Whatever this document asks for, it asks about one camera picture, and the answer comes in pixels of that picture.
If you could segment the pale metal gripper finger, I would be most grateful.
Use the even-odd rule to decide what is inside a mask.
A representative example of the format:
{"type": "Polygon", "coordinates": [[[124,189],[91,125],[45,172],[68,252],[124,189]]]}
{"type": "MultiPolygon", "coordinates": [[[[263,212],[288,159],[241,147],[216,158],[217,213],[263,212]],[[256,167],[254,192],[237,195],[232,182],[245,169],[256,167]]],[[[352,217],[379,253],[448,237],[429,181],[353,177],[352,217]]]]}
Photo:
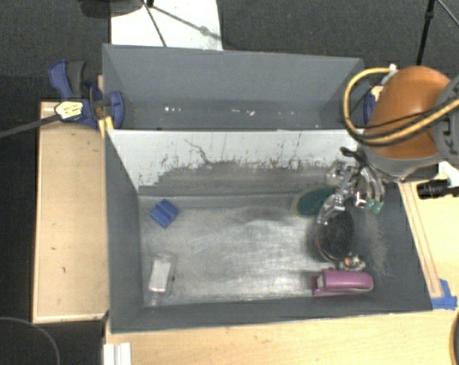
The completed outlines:
{"type": "Polygon", "coordinates": [[[351,200],[352,195],[350,194],[334,193],[331,196],[330,212],[332,214],[340,214],[345,212],[347,210],[347,204],[351,200]]]}
{"type": "Polygon", "coordinates": [[[328,223],[328,219],[333,215],[334,212],[334,203],[333,202],[325,202],[316,217],[316,223],[319,225],[326,225],[328,223]]]}

